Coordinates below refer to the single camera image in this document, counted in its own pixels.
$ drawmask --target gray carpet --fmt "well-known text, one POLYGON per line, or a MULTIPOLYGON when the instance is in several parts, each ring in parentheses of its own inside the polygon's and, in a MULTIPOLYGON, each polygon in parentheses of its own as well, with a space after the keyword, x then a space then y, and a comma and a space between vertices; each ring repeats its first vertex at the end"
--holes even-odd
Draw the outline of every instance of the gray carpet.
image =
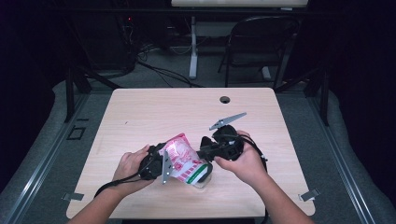
MULTIPOLYGON (((200 53, 205 57, 199 58, 198 78, 193 82, 206 87, 222 87, 224 73, 217 73, 221 54, 218 51, 205 51, 205 48, 201 48, 200 53)), ((172 51, 154 50, 148 54, 147 63, 167 68, 187 77, 190 56, 189 53, 178 55, 172 51)), ((256 76, 257 72, 252 71, 251 74, 256 76)), ((111 80, 126 88, 169 87, 157 74, 141 65, 137 65, 131 74, 111 80)), ((166 80, 173 87, 188 87, 188 85, 181 84, 178 81, 166 80)), ((16 223, 65 223, 67 221, 65 211, 68 201, 61 198, 66 192, 74 192, 111 93, 107 87, 95 80, 91 80, 91 84, 94 91, 87 96, 80 95, 83 106, 72 120, 67 133, 61 134, 60 137, 63 141, 59 143, 59 152, 54 155, 53 163, 50 165, 48 173, 45 174, 43 182, 37 188, 35 197, 24 206, 23 211, 18 211, 21 213, 15 221, 16 223), (67 135, 70 134, 70 129, 74 125, 75 128, 84 128, 85 131, 80 140, 67 140, 67 135)), ((315 200, 316 213, 312 218, 317 223, 361 223, 339 170, 335 166, 331 145, 322 131, 320 121, 316 119, 315 113, 317 111, 312 108, 310 103, 315 99, 306 99, 301 89, 300 86, 297 86, 292 91, 280 93, 277 95, 277 99, 302 165, 308 187, 318 189, 321 192, 315 200)), ((18 203, 30 176, 34 174, 37 165, 42 162, 46 153, 53 147, 59 133, 64 130, 64 83, 55 87, 54 91, 56 92, 56 103, 48 122, 37 137, 19 171, 0 195, 0 221, 2 223, 12 217, 10 212, 14 211, 13 208, 18 203)), ((363 198, 367 202, 375 222, 396 223, 396 213, 393 206, 388 198, 372 183, 350 148, 344 122, 338 110, 338 103, 333 95, 330 98, 329 121, 332 134, 356 183, 360 186, 363 198)), ((108 223, 120 223, 120 220, 109 220, 108 223)))

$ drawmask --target person's left hand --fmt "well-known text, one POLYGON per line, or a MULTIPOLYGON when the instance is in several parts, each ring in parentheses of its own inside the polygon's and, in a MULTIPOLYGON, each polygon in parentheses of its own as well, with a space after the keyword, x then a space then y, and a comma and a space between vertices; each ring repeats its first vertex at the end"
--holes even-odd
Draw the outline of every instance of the person's left hand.
MULTIPOLYGON (((136 174, 138 172, 140 162, 149 154, 148 150, 149 150, 149 145, 143 147, 142 149, 136 151, 135 153, 132 152, 125 153, 121 157, 119 166, 117 167, 117 170, 114 173, 113 181, 118 179, 123 179, 130 175, 136 174)), ((152 182, 154 182, 154 180, 138 180, 131 183, 119 184, 116 187, 114 187, 114 189, 120 194, 122 198, 124 198, 132 193, 135 193, 145 188, 152 182)))

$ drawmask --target dark background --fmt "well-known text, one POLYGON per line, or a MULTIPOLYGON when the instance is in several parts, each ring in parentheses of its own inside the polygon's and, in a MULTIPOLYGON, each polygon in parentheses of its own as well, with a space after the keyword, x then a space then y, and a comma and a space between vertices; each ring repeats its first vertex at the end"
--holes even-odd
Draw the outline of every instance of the dark background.
MULTIPOLYGON (((112 7, 115 1, 95 2, 112 7)), ((168 6, 168 1, 161 5, 168 6)), ((82 15, 67 18, 68 23, 47 13, 43 6, 53 6, 53 1, 2 1, 0 6, 0 190, 35 141, 53 105, 51 88, 64 80, 70 66, 120 70, 133 70, 134 66, 130 60, 133 48, 119 32, 119 18, 96 15, 97 19, 91 19, 91 26, 87 26, 79 22, 86 20, 82 15), (92 48, 107 54, 92 58, 102 54, 84 51, 76 35, 81 35, 80 41, 103 46, 92 48)), ((304 20, 285 78, 301 76, 331 56, 331 90, 339 99, 350 144, 374 182, 395 205, 396 16, 392 4, 317 0, 311 1, 308 9, 344 11, 346 17, 341 21, 304 20)), ((159 18, 136 22, 159 24, 155 22, 159 18)), ((159 34, 151 33, 158 29, 147 32, 153 42, 166 48, 163 29, 159 34)))

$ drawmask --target pink packet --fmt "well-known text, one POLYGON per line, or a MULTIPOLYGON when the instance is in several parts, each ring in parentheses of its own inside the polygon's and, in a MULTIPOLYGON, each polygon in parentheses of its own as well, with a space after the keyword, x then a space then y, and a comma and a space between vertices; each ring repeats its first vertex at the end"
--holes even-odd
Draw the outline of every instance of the pink packet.
POLYGON ((164 150, 168 152, 174 166, 170 176, 181 182, 195 185, 208 172, 206 161, 198 157, 184 133, 169 139, 160 150, 161 155, 164 150))

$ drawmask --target wire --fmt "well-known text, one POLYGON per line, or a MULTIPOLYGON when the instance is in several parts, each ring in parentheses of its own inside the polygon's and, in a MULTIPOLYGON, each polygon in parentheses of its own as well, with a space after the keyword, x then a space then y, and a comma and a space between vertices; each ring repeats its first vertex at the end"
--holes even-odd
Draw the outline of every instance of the wire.
POLYGON ((184 18, 184 22, 186 22, 187 28, 189 29, 189 31, 190 31, 190 33, 191 33, 190 24, 189 24, 189 22, 187 21, 186 18, 184 18))
POLYGON ((251 145, 260 155, 260 157, 262 158, 262 165, 265 168, 265 171, 267 170, 267 166, 266 166, 266 162, 268 161, 265 157, 264 154, 262 153, 262 151, 259 149, 259 147, 257 147, 256 143, 253 141, 253 139, 250 136, 244 135, 244 134, 238 134, 238 135, 233 135, 233 134, 219 134, 217 135, 218 137, 231 137, 233 139, 239 139, 242 140, 246 143, 248 143, 249 145, 251 145))
POLYGON ((150 70, 153 70, 154 72, 156 72, 163 79, 163 81, 166 84, 168 84, 168 86, 170 86, 171 88, 172 88, 172 86, 163 78, 163 76, 170 77, 170 78, 176 79, 176 80, 178 80, 180 82, 186 83, 186 84, 188 84, 190 86, 190 88, 192 88, 192 87, 203 88, 203 86, 201 86, 201 85, 198 85, 198 84, 190 82, 186 77, 182 76, 179 73, 176 73, 176 72, 164 69, 164 68, 154 67, 154 66, 151 66, 149 64, 142 63, 142 62, 139 62, 139 61, 137 63, 142 65, 142 66, 144 66, 144 67, 146 67, 146 68, 148 68, 148 69, 150 69, 150 70))
POLYGON ((265 214, 264 214, 264 219, 262 220, 262 224, 267 223, 268 217, 269 217, 268 210, 267 208, 265 208, 265 214))
POLYGON ((139 57, 139 59, 143 62, 146 62, 148 59, 148 54, 150 51, 158 49, 156 48, 153 44, 146 44, 145 46, 140 48, 139 53, 137 54, 137 56, 139 57))
POLYGON ((108 189, 110 187, 115 187, 115 186, 117 186, 119 184, 131 183, 131 182, 136 182, 136 181, 141 180, 141 179, 137 179, 137 180, 130 180, 130 179, 137 177, 144 170, 146 170, 146 168, 148 168, 151 165, 151 163, 154 161, 153 158, 154 157, 151 157, 151 160, 149 160, 148 163, 142 169, 140 169, 137 173, 135 173, 133 175, 130 175, 128 177, 125 177, 123 179, 113 180, 111 182, 108 182, 108 183, 104 184, 102 187, 99 188, 99 190, 96 191, 95 196, 93 196, 93 198, 96 198, 96 196, 98 196, 103 190, 108 189))
POLYGON ((189 45, 189 46, 186 46, 186 47, 183 47, 183 46, 170 47, 169 49, 171 49, 175 54, 182 55, 182 54, 188 53, 190 51, 191 47, 192 47, 192 45, 189 45), (177 52, 175 49, 179 49, 179 48, 188 48, 188 49, 183 51, 183 52, 177 52))

